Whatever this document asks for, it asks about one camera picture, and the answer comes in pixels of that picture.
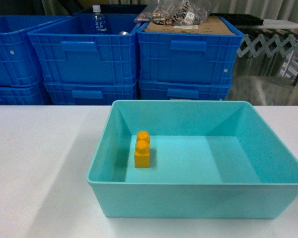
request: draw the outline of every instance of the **white table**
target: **white table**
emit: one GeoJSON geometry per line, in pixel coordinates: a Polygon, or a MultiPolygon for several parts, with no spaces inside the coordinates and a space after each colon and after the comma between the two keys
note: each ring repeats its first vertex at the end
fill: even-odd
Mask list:
{"type": "MultiPolygon", "coordinates": [[[[108,106],[0,106],[0,238],[298,237],[274,220],[106,218],[85,176],[108,106]]],[[[298,158],[298,107],[256,107],[298,158]]]]}

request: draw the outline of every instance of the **teal plastic bin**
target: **teal plastic bin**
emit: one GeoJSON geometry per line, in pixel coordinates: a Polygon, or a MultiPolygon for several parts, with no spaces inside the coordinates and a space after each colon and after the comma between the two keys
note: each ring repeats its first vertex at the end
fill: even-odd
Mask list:
{"type": "Polygon", "coordinates": [[[87,180],[109,217],[275,218],[298,160],[247,102],[116,101],[87,180]],[[141,130],[149,168],[134,166],[141,130]]]}

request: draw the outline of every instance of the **blue plastic crate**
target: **blue plastic crate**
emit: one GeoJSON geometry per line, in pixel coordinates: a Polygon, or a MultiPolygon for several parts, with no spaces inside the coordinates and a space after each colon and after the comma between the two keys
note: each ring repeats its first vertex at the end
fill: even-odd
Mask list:
{"type": "Polygon", "coordinates": [[[117,101],[86,177],[109,217],[275,218],[298,196],[298,160],[247,102],[117,101]]]}
{"type": "Polygon", "coordinates": [[[139,28],[141,78],[146,81],[231,84],[243,33],[221,18],[235,35],[144,32],[139,28]]]}
{"type": "Polygon", "coordinates": [[[68,16],[0,16],[0,87],[27,87],[42,68],[26,33],[68,16]]]}
{"type": "Polygon", "coordinates": [[[224,100],[229,85],[197,85],[140,81],[141,99],[145,100],[224,100]]]}
{"type": "Polygon", "coordinates": [[[51,99],[42,82],[28,87],[0,87],[0,105],[49,105],[51,99]]]}
{"type": "Polygon", "coordinates": [[[91,14],[29,32],[45,82],[133,84],[138,76],[133,14],[106,14],[107,34],[92,35],[91,14]],[[119,35],[126,31],[129,35],[119,35]]]}
{"type": "Polygon", "coordinates": [[[44,83],[54,105],[112,105],[116,100],[137,99],[136,84],[108,86],[44,83]]]}

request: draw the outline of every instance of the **bottle cap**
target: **bottle cap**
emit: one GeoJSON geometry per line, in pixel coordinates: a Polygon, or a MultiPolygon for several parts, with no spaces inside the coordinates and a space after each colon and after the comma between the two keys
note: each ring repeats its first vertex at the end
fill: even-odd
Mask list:
{"type": "Polygon", "coordinates": [[[100,12],[100,5],[93,5],[93,12],[100,12]]]}

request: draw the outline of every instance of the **cardboard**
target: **cardboard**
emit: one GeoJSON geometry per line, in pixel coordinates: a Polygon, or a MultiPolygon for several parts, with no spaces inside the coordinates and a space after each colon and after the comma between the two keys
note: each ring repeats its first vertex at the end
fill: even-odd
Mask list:
{"type": "Polygon", "coordinates": [[[200,25],[164,26],[151,22],[144,31],[207,35],[235,35],[234,33],[230,32],[227,26],[217,16],[209,16],[208,19],[205,22],[201,22],[200,25]]]}

